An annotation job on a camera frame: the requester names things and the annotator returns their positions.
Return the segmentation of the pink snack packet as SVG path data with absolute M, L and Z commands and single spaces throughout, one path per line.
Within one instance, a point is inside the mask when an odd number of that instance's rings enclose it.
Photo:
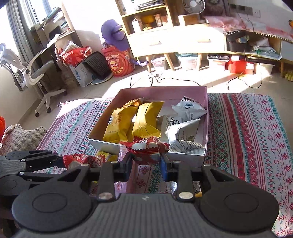
M 137 165 L 133 160 L 133 155 L 128 151 L 125 146 L 120 146 L 118 155 L 118 162 L 125 162 L 126 168 L 126 181 L 118 181 L 115 183 L 116 197 L 121 193 L 134 193 L 135 177 L 137 175 Z

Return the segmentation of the red white candy packet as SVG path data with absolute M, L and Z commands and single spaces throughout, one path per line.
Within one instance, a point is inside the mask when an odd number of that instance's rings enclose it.
M 119 148 L 126 149 L 132 159 L 140 165 L 154 165 L 160 162 L 160 155 L 169 151 L 169 144 L 158 137 L 136 138 L 133 142 L 120 142 Z

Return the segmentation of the yellow waffle sandwich packet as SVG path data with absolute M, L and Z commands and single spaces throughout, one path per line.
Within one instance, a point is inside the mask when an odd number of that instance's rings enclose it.
M 110 143 L 127 142 L 127 132 L 138 107 L 130 106 L 113 111 L 108 122 L 103 141 Z

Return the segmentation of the white pecan packet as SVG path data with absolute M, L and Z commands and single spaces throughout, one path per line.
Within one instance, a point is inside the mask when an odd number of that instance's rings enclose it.
M 169 142 L 175 140 L 194 141 L 200 119 L 189 120 L 180 124 L 171 125 L 166 128 L 165 135 Z
M 181 101 L 172 105 L 172 109 L 182 118 L 183 122 L 199 119 L 207 110 L 196 100 L 184 96 Z

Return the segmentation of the orange snack bar packet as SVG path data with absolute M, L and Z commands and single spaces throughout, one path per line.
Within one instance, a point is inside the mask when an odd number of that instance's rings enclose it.
M 144 98 L 137 98 L 137 99 L 132 99 L 125 103 L 122 107 L 127 108 L 127 107 L 139 107 L 142 103 L 144 102 Z

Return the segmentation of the white blue snack packet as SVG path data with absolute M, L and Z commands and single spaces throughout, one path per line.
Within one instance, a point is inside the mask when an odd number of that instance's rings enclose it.
M 165 135 L 167 127 L 180 124 L 183 122 L 183 119 L 176 115 L 164 115 L 160 116 L 158 121 L 160 123 L 161 140 L 168 140 L 167 136 Z

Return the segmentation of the beige knitted cushion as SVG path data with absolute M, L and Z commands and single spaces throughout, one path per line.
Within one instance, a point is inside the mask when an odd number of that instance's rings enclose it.
M 1 155 L 12 151 L 34 151 L 47 133 L 44 127 L 33 130 L 25 130 L 20 124 L 9 126 L 1 141 Z

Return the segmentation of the patterned red green cloth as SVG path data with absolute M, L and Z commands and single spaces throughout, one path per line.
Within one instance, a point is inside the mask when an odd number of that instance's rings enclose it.
M 62 104 L 39 150 L 95 155 L 88 140 L 111 98 Z M 206 163 L 271 193 L 280 211 L 272 231 L 292 234 L 292 150 L 273 99 L 259 94 L 210 93 Z

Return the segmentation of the pink cardboard box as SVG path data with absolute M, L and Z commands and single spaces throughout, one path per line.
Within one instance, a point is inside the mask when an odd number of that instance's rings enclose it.
M 123 145 L 160 139 L 170 160 L 200 167 L 207 154 L 208 93 L 205 86 L 121 89 L 88 136 L 97 150 L 119 154 Z

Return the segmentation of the white office chair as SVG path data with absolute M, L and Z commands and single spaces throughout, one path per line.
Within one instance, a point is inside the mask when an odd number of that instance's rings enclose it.
M 54 96 L 67 93 L 66 89 L 64 88 L 48 92 L 40 82 L 40 80 L 45 76 L 50 68 L 56 65 L 53 60 L 49 60 L 35 72 L 32 69 L 35 60 L 49 48 L 50 47 L 46 47 L 38 52 L 30 60 L 30 62 L 22 62 L 14 51 L 8 49 L 6 47 L 6 44 L 1 43 L 1 67 L 10 72 L 18 90 L 22 92 L 29 87 L 37 85 L 41 93 L 43 94 L 43 98 L 39 106 L 35 109 L 36 117 L 39 117 L 39 111 L 43 105 L 46 106 L 46 112 L 51 113 L 52 110 L 50 107 L 50 99 Z

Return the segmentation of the white cardboard box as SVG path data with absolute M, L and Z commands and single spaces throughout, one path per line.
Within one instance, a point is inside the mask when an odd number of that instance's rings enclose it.
M 95 79 L 94 75 L 80 62 L 76 66 L 70 66 L 70 70 L 81 87 L 86 87 Z

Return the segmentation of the red printed gift bag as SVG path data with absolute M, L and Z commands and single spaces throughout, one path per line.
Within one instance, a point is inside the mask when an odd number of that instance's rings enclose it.
M 101 52 L 106 58 L 114 77 L 123 77 L 134 71 L 130 48 L 126 51 L 120 51 L 115 46 L 108 46 Z

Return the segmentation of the red plastic bag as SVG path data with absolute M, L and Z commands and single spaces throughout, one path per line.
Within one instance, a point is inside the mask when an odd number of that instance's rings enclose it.
M 63 63 L 67 66 L 75 67 L 81 63 L 86 57 L 92 54 L 92 48 L 76 48 L 60 54 Z

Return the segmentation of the black mesh basket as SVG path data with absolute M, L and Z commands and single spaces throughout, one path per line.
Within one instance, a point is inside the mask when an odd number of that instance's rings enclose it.
M 113 74 L 105 56 L 100 52 L 94 52 L 86 57 L 82 64 L 94 76 L 98 83 L 109 80 Z

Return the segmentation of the red storage box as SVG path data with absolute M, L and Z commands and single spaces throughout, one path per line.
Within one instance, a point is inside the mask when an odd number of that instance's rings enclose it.
M 227 69 L 231 74 L 253 74 L 254 63 L 248 62 L 244 55 L 231 55 Z

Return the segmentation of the wooden desk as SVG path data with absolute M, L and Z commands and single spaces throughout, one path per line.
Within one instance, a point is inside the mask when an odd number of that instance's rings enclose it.
M 44 50 L 34 63 L 37 68 L 42 67 L 49 60 L 55 59 L 54 49 L 65 49 L 69 41 L 82 46 L 65 4 L 61 1 L 50 15 L 31 28 L 31 32 L 32 35 L 36 35 L 41 50 Z

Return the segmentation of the purple plush toy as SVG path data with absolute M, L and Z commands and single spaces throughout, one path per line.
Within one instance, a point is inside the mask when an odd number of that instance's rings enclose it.
M 117 60 L 118 56 L 114 56 L 114 59 L 109 55 L 110 52 L 122 53 L 123 57 L 130 60 L 134 65 L 147 66 L 148 60 L 141 62 L 138 59 L 132 59 L 132 53 L 130 51 L 130 45 L 123 29 L 123 25 L 118 24 L 115 20 L 110 19 L 105 21 L 101 26 L 102 38 L 102 52 L 108 62 Z

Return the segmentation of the wooden shelf cabinet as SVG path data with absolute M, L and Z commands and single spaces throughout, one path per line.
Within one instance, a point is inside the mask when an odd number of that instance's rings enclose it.
M 226 53 L 227 40 L 223 28 L 212 27 L 207 23 L 196 24 L 194 15 L 178 15 L 180 2 L 164 1 L 163 5 L 134 11 L 131 1 L 116 1 L 122 25 L 125 29 L 130 49 L 134 57 L 146 57 L 151 61 L 154 55 L 164 55 L 170 69 L 174 69 L 170 54 Z M 151 29 L 135 31 L 132 23 L 143 16 L 167 18 L 165 26 L 151 23 Z

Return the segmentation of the white desk fan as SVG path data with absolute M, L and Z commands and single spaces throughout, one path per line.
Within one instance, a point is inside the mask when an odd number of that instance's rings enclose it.
M 206 8 L 204 0 L 182 0 L 182 6 L 190 14 L 200 14 Z

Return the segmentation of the framed cat picture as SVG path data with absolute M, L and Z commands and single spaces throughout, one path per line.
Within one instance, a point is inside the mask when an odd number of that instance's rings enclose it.
M 204 16 L 230 16 L 230 8 L 227 0 L 205 0 Z

